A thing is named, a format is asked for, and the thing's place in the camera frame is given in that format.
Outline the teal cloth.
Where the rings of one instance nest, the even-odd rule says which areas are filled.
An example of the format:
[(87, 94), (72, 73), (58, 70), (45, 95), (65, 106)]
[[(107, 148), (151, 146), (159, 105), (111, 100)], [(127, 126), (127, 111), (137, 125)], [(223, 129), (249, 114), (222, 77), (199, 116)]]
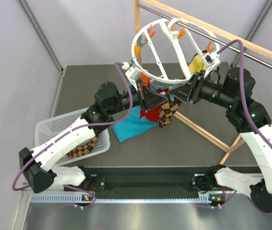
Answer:
[(142, 113), (140, 106), (135, 106), (125, 120), (112, 126), (119, 142), (141, 135), (157, 126), (154, 118), (147, 119)]

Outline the white round clip hanger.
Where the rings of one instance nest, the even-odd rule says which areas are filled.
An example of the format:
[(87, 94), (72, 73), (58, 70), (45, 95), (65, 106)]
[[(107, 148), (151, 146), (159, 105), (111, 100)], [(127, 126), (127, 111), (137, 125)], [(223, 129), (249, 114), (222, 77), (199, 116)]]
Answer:
[[(198, 45), (196, 44), (194, 38), (192, 37), (190, 31), (187, 28), (181, 29), (181, 28), (176, 28), (174, 26), (174, 24), (176, 23), (182, 23), (183, 25), (186, 24), (194, 24), (190, 21), (187, 21), (185, 19), (182, 18), (172, 18), (168, 23), (166, 23), (165, 19), (159, 19), (156, 21), (151, 22), (150, 24), (147, 24), (146, 26), (144, 26), (143, 28), (140, 29), (139, 32), (136, 33), (132, 45), (131, 45), (131, 55), (132, 55), (132, 64), (136, 64), (140, 70), (141, 73), (144, 73), (146, 76), (148, 76), (151, 80), (155, 80), (161, 83), (166, 83), (166, 84), (185, 84), (187, 83), (191, 78), (192, 78), (192, 74), (189, 71), (189, 66), (187, 65), (185, 56), (183, 54), (183, 51), (181, 49), (181, 46), (179, 44), (179, 39), (181, 37), (183, 37), (184, 35), (187, 35), (187, 37), (189, 38), (192, 46), (194, 47), (196, 54), (198, 54), (200, 57), (202, 56), (203, 53), (206, 52), (213, 52), (213, 51), (217, 51), (217, 53), (220, 51), (220, 45), (216, 44), (215, 45), (215, 49), (209, 49), (207, 51), (201, 51), (200, 48), (198, 47)], [(169, 79), (165, 69), (162, 65), (162, 62), (159, 59), (159, 56), (155, 50), (155, 47), (153, 45), (152, 39), (151, 39), (151, 28), (155, 25), (159, 25), (160, 29), (162, 30), (163, 34), (169, 39), (170, 43), (172, 44), (175, 54), (178, 58), (179, 61), (179, 65), (180, 68), (182, 70), (182, 73), (184, 75), (184, 78), (182, 80), (180, 79)], [(148, 44), (153, 56), (156, 60), (156, 64), (159, 67), (159, 70), (161, 71), (161, 76), (155, 76), (151, 73), (149, 73), (147, 70), (145, 70), (141, 64), (138, 62), (137, 58), (138, 56), (136, 56), (134, 54), (134, 49), (135, 46), (144, 46), (145, 44)]]

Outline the brown argyle sock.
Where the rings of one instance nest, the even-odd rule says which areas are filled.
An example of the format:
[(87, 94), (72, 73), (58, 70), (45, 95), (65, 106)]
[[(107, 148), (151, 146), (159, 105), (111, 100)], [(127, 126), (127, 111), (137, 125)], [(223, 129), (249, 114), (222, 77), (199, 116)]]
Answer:
[(90, 152), (96, 146), (98, 137), (99, 136), (95, 136), (95, 137), (91, 138), (89, 140), (89, 142), (86, 143), (85, 145), (75, 147), (74, 149), (72, 149), (70, 152), (67, 153), (67, 156), (70, 159), (75, 159), (75, 158), (90, 154)]
[(158, 125), (160, 128), (163, 128), (172, 122), (172, 117), (175, 115), (180, 105), (181, 102), (169, 101), (160, 107), (158, 117)]

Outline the red sock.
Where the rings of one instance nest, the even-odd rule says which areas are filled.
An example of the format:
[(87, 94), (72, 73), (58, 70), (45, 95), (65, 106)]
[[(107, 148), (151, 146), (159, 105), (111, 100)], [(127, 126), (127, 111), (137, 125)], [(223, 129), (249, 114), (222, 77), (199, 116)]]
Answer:
[[(163, 90), (161, 90), (161, 89), (155, 89), (155, 92), (164, 93), (165, 96), (168, 96), (168, 94), (169, 94), (169, 88), (165, 88)], [(155, 107), (155, 108), (153, 108), (151, 110), (148, 110), (148, 112), (140, 110), (139, 119), (142, 119), (143, 117), (145, 117), (150, 122), (155, 122), (155, 123), (158, 122), (158, 119), (159, 119), (159, 110), (160, 110), (161, 106), (164, 105), (164, 104), (166, 104), (167, 102), (168, 101), (166, 101), (166, 102), (158, 105), (157, 107)]]
[(154, 91), (157, 89), (157, 86), (154, 84), (151, 84), (150, 78), (146, 76), (145, 74), (141, 73), (140, 78), (149, 89), (152, 89)]

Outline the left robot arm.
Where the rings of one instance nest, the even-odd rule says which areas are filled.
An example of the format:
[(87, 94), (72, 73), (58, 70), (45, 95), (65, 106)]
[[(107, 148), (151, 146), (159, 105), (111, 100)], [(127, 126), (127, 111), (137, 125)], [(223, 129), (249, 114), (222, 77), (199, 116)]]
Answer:
[(168, 101), (167, 96), (149, 89), (142, 81), (136, 85), (138, 89), (129, 86), (126, 93), (119, 93), (114, 83), (102, 84), (94, 96), (95, 103), (68, 128), (38, 147), (24, 148), (19, 152), (21, 171), (34, 193), (53, 185), (72, 185), (81, 190), (91, 186), (91, 178), (83, 167), (58, 166), (56, 162), (113, 125), (113, 114), (134, 106), (148, 111)]

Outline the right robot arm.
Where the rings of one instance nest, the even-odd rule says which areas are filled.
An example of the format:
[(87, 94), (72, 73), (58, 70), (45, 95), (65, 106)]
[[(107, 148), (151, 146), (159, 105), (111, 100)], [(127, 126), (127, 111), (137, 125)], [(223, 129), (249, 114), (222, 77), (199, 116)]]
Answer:
[(258, 178), (218, 164), (195, 179), (195, 188), (208, 191), (225, 186), (250, 198), (262, 212), (272, 213), (272, 121), (265, 107), (252, 98), (255, 83), (251, 73), (242, 68), (229, 69), (223, 83), (196, 72), (170, 94), (184, 103), (207, 100), (226, 108), (228, 121), (248, 145), (262, 174)]

